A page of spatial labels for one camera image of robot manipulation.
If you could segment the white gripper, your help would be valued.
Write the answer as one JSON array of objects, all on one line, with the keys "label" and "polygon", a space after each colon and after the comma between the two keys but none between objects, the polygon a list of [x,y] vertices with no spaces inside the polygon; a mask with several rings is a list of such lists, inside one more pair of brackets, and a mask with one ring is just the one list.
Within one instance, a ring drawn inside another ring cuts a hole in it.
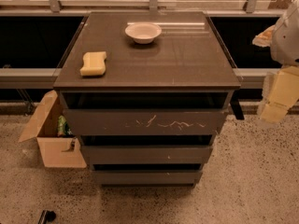
[{"label": "white gripper", "polygon": [[263,81],[263,99],[258,107],[261,120],[279,123],[299,100],[299,0],[272,25],[256,35],[252,44],[269,47],[274,61],[284,66],[268,73]]}]

